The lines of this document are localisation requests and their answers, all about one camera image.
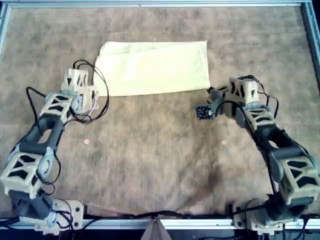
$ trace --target black cable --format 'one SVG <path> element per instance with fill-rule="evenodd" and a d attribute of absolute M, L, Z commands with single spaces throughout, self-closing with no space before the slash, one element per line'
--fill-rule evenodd
<path fill-rule="evenodd" d="M 38 171 L 36 172 L 37 173 L 37 177 L 39 178 L 39 180 L 41 181 L 41 183 L 43 183 L 44 185 L 47 185 L 47 186 L 52 186 L 52 192 L 50 193 L 47 193 L 47 192 L 44 192 L 45 195 L 47 196 L 50 196 L 52 195 L 55 191 L 56 191 L 56 187 L 54 185 L 54 183 L 58 180 L 60 174 L 61 174 L 61 162 L 56 154 L 56 151 L 53 152 L 53 155 L 54 155 L 54 159 L 56 160 L 56 162 L 58 163 L 58 174 L 57 176 L 55 177 L 55 179 L 53 181 L 47 181 L 45 179 L 43 179 L 40 174 L 38 173 Z"/>
<path fill-rule="evenodd" d="M 15 223 L 18 223 L 20 220 L 19 220 L 19 217 L 18 216 L 15 216 L 15 217 L 12 217 L 12 218 L 9 218 L 7 220 L 3 220 L 3 221 L 0 221 L 0 227 L 3 227 L 3 228 L 7 228 L 7 229 L 15 229 L 9 225 L 12 225 L 12 224 L 15 224 Z"/>
<path fill-rule="evenodd" d="M 310 216 L 309 216 L 309 215 L 304 215 L 304 216 L 303 216 L 303 226 L 302 226 L 302 229 L 301 229 L 299 235 L 298 235 L 295 239 L 293 239 L 293 240 L 299 240 L 301 236 L 302 236 L 302 240 L 305 239 L 306 226 L 307 226 L 307 224 L 308 224 L 309 219 L 310 219 Z"/>
<path fill-rule="evenodd" d="M 75 69 L 76 68 L 76 64 L 79 63 L 79 62 L 84 62 L 84 63 L 81 63 L 79 64 L 79 66 L 77 67 L 77 69 L 80 68 L 80 66 L 83 66 L 83 65 L 88 65 L 92 68 L 92 80 L 93 80 L 93 75 L 94 73 L 96 73 L 100 79 L 103 81 L 103 83 L 105 84 L 105 88 L 106 88 L 106 92 L 107 92 L 107 96 L 106 96 L 106 103 L 105 105 L 103 106 L 101 112 L 98 114 L 98 116 L 96 116 L 95 118 L 92 119 L 92 122 L 95 121 L 95 120 L 98 120 L 100 119 L 103 115 L 106 114 L 108 108 L 109 108 L 109 104 L 110 104 L 110 96 L 109 96 L 109 88 L 108 88 L 108 85 L 107 85 L 107 82 L 106 82 L 106 79 L 103 75 L 103 73 L 101 72 L 101 70 L 99 68 L 97 68 L 96 66 L 94 66 L 93 64 L 91 64 L 90 62 L 88 62 L 87 60 L 84 60 L 84 59 L 80 59 L 80 60 L 77 60 L 73 63 L 73 68 Z"/>
<path fill-rule="evenodd" d="M 275 96 L 271 96 L 271 95 L 267 94 L 266 91 L 265 91 L 265 86 L 255 76 L 248 75 L 248 76 L 242 77 L 242 79 L 244 79 L 244 78 L 252 79 L 253 81 L 255 81 L 257 84 L 259 84 L 261 86 L 263 92 L 258 91 L 258 94 L 263 94 L 263 95 L 266 96 L 266 103 L 265 104 L 267 106 L 269 105 L 269 98 L 272 98 L 272 99 L 276 100 L 276 106 L 275 106 L 274 115 L 273 115 L 274 119 L 276 119 L 276 117 L 278 115 L 278 109 L 279 109 L 279 100 Z"/>
<path fill-rule="evenodd" d="M 31 95 L 30 95 L 30 90 L 34 91 L 36 94 L 42 96 L 42 97 L 46 97 L 45 94 L 39 92 L 38 90 L 34 89 L 33 87 L 31 86 L 27 86 L 26 89 L 25 89 L 25 93 L 26 93 L 26 96 L 29 100 L 29 104 L 32 108 L 32 112 L 33 112 L 33 117 L 34 117 L 34 123 L 37 124 L 37 127 L 39 129 L 39 131 L 41 132 L 41 129 L 40 129 L 40 126 L 39 126 L 39 123 L 38 123 L 38 114 L 37 114 L 37 111 L 36 111 L 36 108 L 35 108 L 35 105 L 34 105 L 34 102 L 32 101 L 32 98 L 31 98 Z"/>
<path fill-rule="evenodd" d="M 282 240 L 286 240 L 286 225 L 282 224 Z"/>
<path fill-rule="evenodd" d="M 72 217 L 72 214 L 68 211 L 61 211 L 61 210 L 57 210 L 55 211 L 57 214 L 60 214 L 67 222 L 68 222 L 68 225 L 67 226 L 61 226 L 61 224 L 59 222 L 57 222 L 58 226 L 61 228 L 61 229 L 68 229 L 70 228 L 72 231 L 74 230 L 74 226 L 73 226 L 73 221 L 74 221 L 74 218 Z"/>

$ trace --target brown fabric surface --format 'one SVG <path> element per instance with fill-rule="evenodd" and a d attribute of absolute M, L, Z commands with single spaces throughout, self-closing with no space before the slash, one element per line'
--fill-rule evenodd
<path fill-rule="evenodd" d="M 212 86 L 255 75 L 280 101 L 279 125 L 319 158 L 320 98 L 298 7 L 13 9 L 0 59 L 1 170 L 34 121 L 26 86 L 59 91 L 63 69 L 77 59 L 93 63 L 106 41 L 204 40 Z M 53 197 L 80 200 L 101 215 L 223 213 L 234 201 L 265 198 L 267 169 L 246 131 L 225 116 L 196 120 L 194 105 L 207 96 L 112 97 L 100 121 L 72 123 L 58 148 Z M 34 101 L 40 110 L 41 97 Z M 319 202 L 309 210 L 318 213 Z M 0 213 L 10 212 L 1 186 Z"/>

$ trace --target folded cloth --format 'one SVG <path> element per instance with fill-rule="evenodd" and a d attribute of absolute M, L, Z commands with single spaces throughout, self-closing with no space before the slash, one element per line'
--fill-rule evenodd
<path fill-rule="evenodd" d="M 207 41 L 106 42 L 95 66 L 110 96 L 133 96 L 206 89 L 210 86 Z M 100 96 L 106 86 L 97 75 Z"/>

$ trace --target metal rail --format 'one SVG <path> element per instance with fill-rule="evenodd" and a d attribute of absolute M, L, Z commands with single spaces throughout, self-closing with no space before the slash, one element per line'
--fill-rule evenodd
<path fill-rule="evenodd" d="M 85 219 L 83 226 L 90 222 L 91 219 Z M 163 226 L 167 230 L 235 230 L 231 219 L 162 219 Z M 88 230 L 139 230 L 146 229 L 150 223 L 149 219 L 114 219 L 98 220 L 86 229 Z M 17 222 L 11 227 L 16 229 L 34 229 L 31 223 Z M 303 220 L 285 224 L 286 230 L 299 230 L 303 227 Z M 306 229 L 319 230 L 320 219 L 310 219 Z"/>

